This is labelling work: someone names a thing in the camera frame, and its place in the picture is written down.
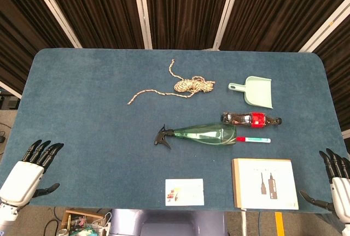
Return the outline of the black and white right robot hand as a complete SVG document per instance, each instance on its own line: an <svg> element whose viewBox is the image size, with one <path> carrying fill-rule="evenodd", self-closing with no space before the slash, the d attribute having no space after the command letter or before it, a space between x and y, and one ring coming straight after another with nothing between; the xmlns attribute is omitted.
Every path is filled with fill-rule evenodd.
<svg viewBox="0 0 350 236"><path fill-rule="evenodd" d="M326 148L326 152L319 151L319 154L325 164L332 202L316 200L303 190L299 194L305 201L332 212L342 223L350 225L350 160L329 148Z"/></svg>

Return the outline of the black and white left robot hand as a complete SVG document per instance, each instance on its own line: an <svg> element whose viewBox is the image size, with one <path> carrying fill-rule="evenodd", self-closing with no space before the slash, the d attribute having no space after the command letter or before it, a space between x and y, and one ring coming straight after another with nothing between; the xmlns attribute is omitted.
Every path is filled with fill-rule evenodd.
<svg viewBox="0 0 350 236"><path fill-rule="evenodd" d="M35 141L15 164L0 188L2 203L17 208L24 207L32 198L46 196L59 188L59 183L48 188L38 188L55 156L64 147L63 143L50 143L49 140Z"/></svg>

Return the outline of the green spray bottle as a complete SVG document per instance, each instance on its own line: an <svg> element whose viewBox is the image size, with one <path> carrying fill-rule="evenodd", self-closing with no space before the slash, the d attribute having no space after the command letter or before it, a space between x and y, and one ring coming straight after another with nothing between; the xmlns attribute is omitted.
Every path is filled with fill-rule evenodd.
<svg viewBox="0 0 350 236"><path fill-rule="evenodd" d="M154 145L162 144L171 148L166 136L195 141L207 145L231 145L237 141L236 126L224 123L194 125L185 128L166 129L163 126L157 133Z"/></svg>

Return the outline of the cola bottle with red label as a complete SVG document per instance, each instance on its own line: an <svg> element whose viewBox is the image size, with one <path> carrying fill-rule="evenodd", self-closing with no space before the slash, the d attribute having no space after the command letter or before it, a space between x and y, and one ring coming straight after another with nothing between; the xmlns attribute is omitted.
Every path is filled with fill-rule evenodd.
<svg viewBox="0 0 350 236"><path fill-rule="evenodd" d="M271 118L268 117L265 113L258 112L252 112L247 114L224 112L221 115L221 121L225 124L247 126L251 128L264 128L266 126L282 124L282 119L280 117Z"/></svg>

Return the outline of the cardboard box with clutter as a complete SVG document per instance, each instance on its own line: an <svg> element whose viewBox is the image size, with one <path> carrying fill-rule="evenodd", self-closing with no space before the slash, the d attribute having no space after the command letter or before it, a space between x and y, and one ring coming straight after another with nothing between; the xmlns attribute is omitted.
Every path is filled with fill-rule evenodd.
<svg viewBox="0 0 350 236"><path fill-rule="evenodd" d="M66 210L56 236L109 236L112 213Z"/></svg>

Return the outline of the yellow strip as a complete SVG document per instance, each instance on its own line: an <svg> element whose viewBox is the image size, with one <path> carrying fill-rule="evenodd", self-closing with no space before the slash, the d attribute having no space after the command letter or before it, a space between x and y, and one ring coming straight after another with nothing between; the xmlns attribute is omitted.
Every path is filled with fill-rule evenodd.
<svg viewBox="0 0 350 236"><path fill-rule="evenodd" d="M277 236L285 236L283 215L281 212L275 212L276 232Z"/></svg>

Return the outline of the white and cardboard flat box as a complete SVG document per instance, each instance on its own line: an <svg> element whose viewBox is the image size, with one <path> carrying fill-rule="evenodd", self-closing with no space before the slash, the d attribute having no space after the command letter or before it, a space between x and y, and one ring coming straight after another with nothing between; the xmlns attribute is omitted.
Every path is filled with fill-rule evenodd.
<svg viewBox="0 0 350 236"><path fill-rule="evenodd" d="M234 158L231 168L235 208L299 209L291 160Z"/></svg>

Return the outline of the dark equipment on floor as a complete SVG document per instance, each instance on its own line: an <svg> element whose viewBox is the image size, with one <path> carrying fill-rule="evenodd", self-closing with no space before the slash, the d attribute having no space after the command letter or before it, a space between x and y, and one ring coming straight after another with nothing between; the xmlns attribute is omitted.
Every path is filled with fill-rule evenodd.
<svg viewBox="0 0 350 236"><path fill-rule="evenodd" d="M0 110L17 110L20 99L0 87Z"/></svg>

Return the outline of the blue carpet table cover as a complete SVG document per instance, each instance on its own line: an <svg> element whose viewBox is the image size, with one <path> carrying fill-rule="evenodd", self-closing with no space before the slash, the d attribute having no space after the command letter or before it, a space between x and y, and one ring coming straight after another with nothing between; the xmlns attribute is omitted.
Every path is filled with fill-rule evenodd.
<svg viewBox="0 0 350 236"><path fill-rule="evenodd" d="M238 128L270 144L210 146L167 137L163 126L219 122L255 107L228 89L249 76L272 80L271 117ZM39 187L59 188L32 205L165 209L166 179L203 179L204 210L234 209L231 160L290 159L297 190L331 201L319 151L347 150L321 59L312 53L43 49L34 57L0 162L0 187L36 140L63 143Z"/></svg>

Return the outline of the marker pen with red cap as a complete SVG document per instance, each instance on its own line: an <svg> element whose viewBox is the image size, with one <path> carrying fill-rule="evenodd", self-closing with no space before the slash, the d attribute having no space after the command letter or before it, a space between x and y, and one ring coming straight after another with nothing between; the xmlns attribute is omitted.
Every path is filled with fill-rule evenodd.
<svg viewBox="0 0 350 236"><path fill-rule="evenodd" d="M238 142L270 143L270 138L237 137Z"/></svg>

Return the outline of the dark brown pleated curtain panel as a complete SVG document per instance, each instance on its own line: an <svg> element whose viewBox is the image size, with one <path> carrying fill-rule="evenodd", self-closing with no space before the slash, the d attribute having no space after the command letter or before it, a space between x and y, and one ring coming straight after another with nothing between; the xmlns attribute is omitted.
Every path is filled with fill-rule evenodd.
<svg viewBox="0 0 350 236"><path fill-rule="evenodd" d="M221 50L297 52L344 0L235 0Z"/></svg>
<svg viewBox="0 0 350 236"><path fill-rule="evenodd" d="M37 52L72 43L44 0L0 0L0 81L22 93Z"/></svg>
<svg viewBox="0 0 350 236"><path fill-rule="evenodd" d="M144 48L136 0L55 0L84 48Z"/></svg>
<svg viewBox="0 0 350 236"><path fill-rule="evenodd" d="M350 18L314 52L323 62L340 128L350 129Z"/></svg>
<svg viewBox="0 0 350 236"><path fill-rule="evenodd" d="M153 49L213 47L226 0L147 0Z"/></svg>

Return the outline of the mint green dustpan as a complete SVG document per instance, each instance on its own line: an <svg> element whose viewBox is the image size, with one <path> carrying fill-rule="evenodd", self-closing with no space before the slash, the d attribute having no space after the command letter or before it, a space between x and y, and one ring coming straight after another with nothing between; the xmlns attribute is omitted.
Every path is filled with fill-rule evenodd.
<svg viewBox="0 0 350 236"><path fill-rule="evenodd" d="M271 79L249 76L245 84L229 83L228 89L244 93L247 104L272 109Z"/></svg>

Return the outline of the white picture postcard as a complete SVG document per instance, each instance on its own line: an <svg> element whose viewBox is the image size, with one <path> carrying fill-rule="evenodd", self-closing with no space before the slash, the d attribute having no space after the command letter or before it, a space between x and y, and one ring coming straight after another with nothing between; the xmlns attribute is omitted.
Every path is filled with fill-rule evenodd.
<svg viewBox="0 0 350 236"><path fill-rule="evenodd" d="M165 206L204 206L203 179L166 179Z"/></svg>

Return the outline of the white partition frame post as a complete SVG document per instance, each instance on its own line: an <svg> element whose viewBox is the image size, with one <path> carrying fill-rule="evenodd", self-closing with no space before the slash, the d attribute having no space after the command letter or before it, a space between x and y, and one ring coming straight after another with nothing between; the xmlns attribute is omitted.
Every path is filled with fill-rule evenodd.
<svg viewBox="0 0 350 236"><path fill-rule="evenodd" d="M63 32L71 42L74 48L82 48L82 44L80 43L78 37L76 36L73 28L69 24L68 20L64 16L61 8L59 7L56 0L43 0L46 6L49 8L57 23L62 28Z"/></svg>
<svg viewBox="0 0 350 236"><path fill-rule="evenodd" d="M225 34L226 27L228 25L228 21L229 21L234 3L235 3L235 0L225 0L223 12L220 18L220 22L219 22L217 33L213 43L212 51L218 51L221 46L223 36Z"/></svg>
<svg viewBox="0 0 350 236"><path fill-rule="evenodd" d="M15 91L13 88L11 88L10 86L6 85L4 82L0 81L0 87L5 89L6 91L10 92L12 95L14 95L15 97L17 97L18 99L22 98L22 94L18 93L17 91Z"/></svg>
<svg viewBox="0 0 350 236"><path fill-rule="evenodd" d="M147 0L136 0L139 22L141 26L142 38L145 49L152 49L152 39L150 31L149 13Z"/></svg>
<svg viewBox="0 0 350 236"><path fill-rule="evenodd" d="M331 16L317 29L313 36L302 46L299 52L313 52L323 41L350 15L350 8Z"/></svg>

